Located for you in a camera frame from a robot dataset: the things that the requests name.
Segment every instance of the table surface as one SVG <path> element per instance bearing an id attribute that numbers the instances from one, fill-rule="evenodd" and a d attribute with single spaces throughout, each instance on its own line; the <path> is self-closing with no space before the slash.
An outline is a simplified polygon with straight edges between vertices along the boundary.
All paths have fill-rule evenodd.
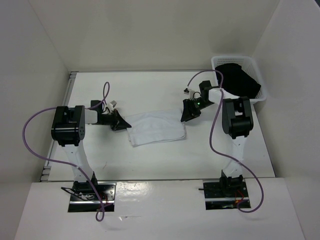
<path id="1" fill-rule="evenodd" d="M 102 99 L 103 85 L 110 82 L 108 101 L 115 100 L 123 116 L 150 111 L 183 108 L 183 93 L 188 81 L 197 71 L 134 71 L 77 73 L 68 106 L 90 106 L 91 100 Z M 191 83 L 199 89 L 201 81 L 211 80 L 213 73 L 204 72 Z M 203 109 L 201 116 L 185 123 L 186 139 L 132 147 L 126 130 L 113 132 L 109 126 L 86 125 L 84 149 L 88 162 L 98 180 L 181 180 L 214 179 L 229 159 L 212 152 L 209 134 L 217 111 L 217 104 Z M 244 164 L 258 177 L 274 177 L 273 167 L 252 108 L 253 130 L 244 149 Z M 226 152 L 230 137 L 224 134 L 221 113 L 213 133 L 213 145 Z M 62 148 L 54 144 L 51 158 L 68 161 Z M 73 181 L 72 169 L 63 164 L 50 163 L 49 181 Z M 243 176 L 251 178 L 247 170 Z"/>
<path id="2" fill-rule="evenodd" d="M 261 178 L 264 203 L 254 213 L 206 210 L 202 180 L 118 182 L 114 212 L 68 213 L 72 182 L 33 183 L 15 240 L 304 240 L 283 178 Z M 261 192 L 246 179 L 251 206 Z"/>

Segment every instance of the towel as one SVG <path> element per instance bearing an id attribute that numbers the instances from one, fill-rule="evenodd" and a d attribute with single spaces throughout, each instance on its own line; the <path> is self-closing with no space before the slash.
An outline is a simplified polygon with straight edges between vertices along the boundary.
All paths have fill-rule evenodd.
<path id="1" fill-rule="evenodd" d="M 181 115 L 181 109 L 171 109 L 127 116 L 125 120 L 132 126 L 127 128 L 129 141 L 137 147 L 183 139 L 186 128 Z"/>

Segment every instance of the white laundry basket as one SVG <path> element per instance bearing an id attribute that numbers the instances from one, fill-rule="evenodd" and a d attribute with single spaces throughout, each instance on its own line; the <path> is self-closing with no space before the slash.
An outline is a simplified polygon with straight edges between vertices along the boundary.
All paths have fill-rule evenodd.
<path id="1" fill-rule="evenodd" d="M 261 85 L 261 89 L 256 95 L 255 99 L 250 99 L 250 102 L 252 104 L 255 104 L 256 102 L 266 100 L 267 92 L 265 89 L 265 84 L 261 77 L 258 66 L 252 57 L 232 56 L 232 55 L 214 56 L 213 58 L 211 58 L 211 63 L 212 63 L 212 69 L 215 69 L 217 66 L 220 66 L 222 64 L 230 64 L 230 63 L 239 64 L 243 71 L 245 71 L 250 77 L 252 77 L 258 84 Z M 214 81 L 216 85 L 218 85 L 218 79 L 216 74 L 214 74 Z"/>

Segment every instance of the cable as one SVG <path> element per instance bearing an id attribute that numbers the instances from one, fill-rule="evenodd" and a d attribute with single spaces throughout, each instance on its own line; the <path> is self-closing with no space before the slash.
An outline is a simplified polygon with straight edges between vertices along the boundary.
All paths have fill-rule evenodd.
<path id="1" fill-rule="evenodd" d="M 198 72 L 196 75 L 194 75 L 194 76 L 190 79 L 190 81 L 189 81 L 188 84 L 186 85 L 187 88 L 189 87 L 190 83 L 192 82 L 192 80 L 193 80 L 196 76 L 198 76 L 199 74 L 205 73 L 205 72 L 216 72 L 216 73 L 220 74 L 220 75 L 223 77 L 222 73 L 221 73 L 220 71 L 218 71 L 218 70 L 213 70 L 213 69 L 202 70 L 202 71 Z"/>
<path id="2" fill-rule="evenodd" d="M 223 74 L 222 74 L 220 71 L 218 71 L 218 70 L 213 70 L 213 69 L 203 70 L 203 71 L 198 72 L 196 75 L 194 75 L 194 76 L 191 78 L 191 80 L 189 81 L 189 83 L 187 84 L 187 86 L 189 86 L 189 84 L 191 83 L 191 81 L 192 81 L 197 75 L 199 75 L 199 74 L 201 74 L 201 73 L 204 73 L 204 72 L 216 72 L 216 73 L 219 73 L 219 74 L 221 75 L 221 83 L 220 83 L 221 99 L 220 99 L 220 102 L 219 102 L 219 105 L 218 105 L 218 109 L 217 109 L 216 114 L 215 114 L 215 116 L 214 116 L 213 123 L 212 123 L 211 130 L 210 130 L 210 137 L 209 137 L 209 145 L 210 145 L 210 148 L 211 148 L 211 150 L 212 150 L 214 153 L 216 153 L 216 154 L 218 154 L 218 155 L 220 155 L 220 156 L 223 156 L 223 157 L 232 159 L 232 160 L 236 161 L 238 164 L 240 164 L 242 167 L 244 167 L 245 169 L 247 169 L 247 170 L 252 174 L 252 176 L 255 178 L 255 180 L 257 181 L 257 183 L 259 184 L 259 187 L 260 187 L 260 189 L 261 189 L 261 201 L 260 201 L 260 203 L 258 204 L 258 206 L 257 206 L 256 208 L 254 208 L 254 209 L 252 209 L 252 210 L 249 210 L 249 211 L 245 211 L 245 210 L 240 209 L 240 207 L 239 207 L 239 204 L 240 204 L 241 202 L 238 202 L 238 204 L 236 205 L 237 209 L 238 209 L 240 212 L 248 213 L 248 214 L 249 214 L 249 213 L 253 213 L 253 212 L 257 211 L 257 210 L 261 207 L 262 203 L 264 202 L 264 198 L 265 198 L 264 188 L 262 187 L 260 180 L 259 180 L 258 177 L 255 175 L 255 173 L 254 173 L 253 171 L 251 171 L 250 168 L 248 168 L 246 165 L 244 165 L 244 164 L 243 164 L 242 162 L 240 162 L 238 159 L 236 159 L 236 158 L 233 157 L 233 156 L 230 156 L 230 155 L 227 155 L 227 154 L 224 154 L 224 153 L 222 153 L 222 152 L 219 152 L 219 151 L 215 150 L 214 147 L 213 147 L 213 145 L 212 145 L 212 136 L 213 136 L 214 128 L 215 128 L 215 125 L 216 125 L 216 122 L 217 122 L 217 119 L 218 119 L 218 115 L 219 115 L 219 112 L 220 112 L 220 110 L 221 110 L 222 102 L 223 102 L 223 99 L 224 99 L 224 91 L 222 91 L 222 84 L 223 84 L 223 81 L 224 81 L 224 76 L 223 76 Z"/>
<path id="3" fill-rule="evenodd" d="M 108 91 L 106 92 L 106 95 L 105 95 L 106 85 L 108 85 Z M 89 110 L 95 109 L 96 107 L 100 106 L 102 103 L 105 103 L 105 105 L 107 105 L 106 98 L 109 94 L 109 91 L 110 91 L 110 83 L 108 81 L 106 81 L 103 85 L 103 99 L 97 105 L 88 107 L 87 109 L 89 109 Z"/>
<path id="4" fill-rule="evenodd" d="M 198 92 L 198 91 L 195 91 L 195 92 L 193 93 L 193 95 L 192 95 L 192 98 L 193 98 L 193 99 L 195 98 L 195 94 L 200 94 L 200 97 L 201 97 L 201 93 Z"/>
<path id="5" fill-rule="evenodd" d="M 106 87 L 106 85 L 108 85 L 108 91 L 106 92 L 106 95 L 105 95 L 105 87 Z M 89 109 L 89 110 L 90 110 L 90 109 L 94 109 L 94 108 L 98 107 L 99 105 L 101 105 L 102 103 L 106 102 L 106 98 L 107 98 L 107 96 L 108 96 L 108 94 L 109 94 L 109 91 L 110 91 L 110 83 L 109 83 L 108 81 L 106 81 L 105 84 L 104 84 L 104 86 L 103 86 L 103 99 L 102 99 L 102 101 L 100 101 L 100 102 L 99 102 L 97 105 L 95 105 L 95 106 L 88 107 L 88 109 Z M 40 158 L 40 159 L 42 159 L 42 160 L 46 160 L 46 161 L 50 161 L 50 162 L 54 162 L 54 163 L 58 163 L 58 164 L 70 165 L 70 166 L 72 166 L 72 167 L 77 168 L 77 169 L 84 175 L 84 177 L 87 179 L 87 181 L 89 182 L 90 186 L 92 187 L 95 195 L 97 196 L 97 198 L 98 198 L 98 200 L 99 200 L 99 202 L 100 202 L 101 208 L 97 210 L 97 213 L 95 214 L 95 219 L 96 219 L 98 222 L 102 222 L 102 220 L 105 218 L 105 207 L 107 207 L 108 205 L 107 205 L 107 204 L 104 205 L 104 203 L 103 203 L 103 201 L 102 201 L 102 198 L 100 197 L 100 195 L 99 195 L 96 187 L 95 187 L 94 184 L 91 182 L 90 178 L 89 178 L 88 175 L 85 173 L 85 171 L 83 171 L 83 170 L 81 169 L 81 167 L 79 167 L 79 166 L 77 166 L 76 164 L 73 164 L 73 163 L 71 163 L 71 162 L 59 161 L 59 160 L 54 160 L 54 159 L 51 159 L 51 158 L 48 158 L 48 157 L 45 157 L 45 156 L 41 156 L 41 155 L 39 155 L 38 153 L 36 153 L 35 151 L 33 151 L 33 150 L 29 147 L 29 145 L 28 145 L 28 143 L 27 143 L 27 140 L 26 140 L 26 128 L 27 128 L 28 124 L 30 123 L 30 121 L 31 121 L 33 118 L 35 118 L 36 116 L 38 116 L 39 114 L 41 114 L 41 113 L 43 113 L 43 112 L 46 112 L 46 111 L 49 111 L 49 110 L 54 110 L 54 109 L 56 109 L 56 107 L 49 107 L 49 108 L 43 109 L 43 110 L 41 110 L 41 111 L 38 111 L 38 112 L 36 112 L 35 114 L 33 114 L 33 115 L 25 122 L 25 124 L 24 124 L 24 126 L 23 126 L 23 129 L 22 129 L 22 140 L 23 140 L 23 143 L 24 143 L 26 149 L 27 149 L 30 153 L 32 153 L 33 155 L 35 155 L 36 157 L 38 157 L 38 158 Z M 101 216 L 101 218 L 99 219 L 99 218 L 98 218 L 98 214 L 99 214 L 100 212 L 102 212 L 102 216 Z"/>

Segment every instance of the black fabric in basket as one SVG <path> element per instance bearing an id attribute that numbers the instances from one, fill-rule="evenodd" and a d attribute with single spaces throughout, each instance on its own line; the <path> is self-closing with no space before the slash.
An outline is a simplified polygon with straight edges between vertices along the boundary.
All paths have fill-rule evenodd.
<path id="1" fill-rule="evenodd" d="M 239 96 L 247 96 L 250 99 L 255 99 L 260 91 L 261 85 L 252 77 L 241 69 L 241 66 L 236 63 L 226 63 L 215 68 L 223 74 L 222 88 L 227 92 Z M 218 83 L 221 83 L 220 74 L 216 73 Z"/>

